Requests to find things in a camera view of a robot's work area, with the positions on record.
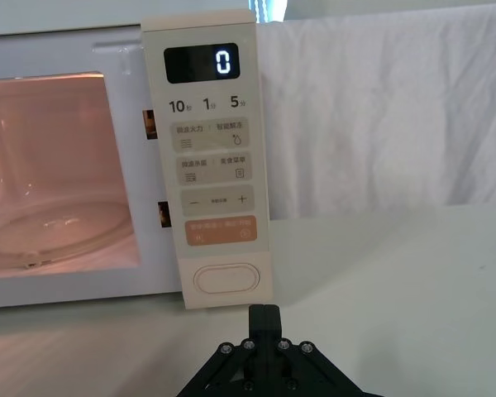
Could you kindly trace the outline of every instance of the oval button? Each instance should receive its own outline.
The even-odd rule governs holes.
[[[246,292],[259,284],[259,271],[249,263],[211,265],[200,269],[193,282],[206,294]]]

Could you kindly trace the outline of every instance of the orange button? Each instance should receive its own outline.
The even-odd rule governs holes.
[[[190,246],[252,242],[257,238],[257,221],[253,215],[188,221],[185,235]]]

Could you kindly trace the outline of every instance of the microwave window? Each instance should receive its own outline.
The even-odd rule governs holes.
[[[0,277],[138,263],[103,75],[0,80]]]

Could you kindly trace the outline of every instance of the white table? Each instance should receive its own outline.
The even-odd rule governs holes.
[[[284,336],[386,397],[496,396],[496,208],[272,222]],[[176,395],[246,307],[179,294],[0,309],[0,397]]]

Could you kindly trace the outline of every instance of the control panel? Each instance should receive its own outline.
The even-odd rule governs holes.
[[[248,10],[143,21],[186,307],[272,296],[265,135]]]

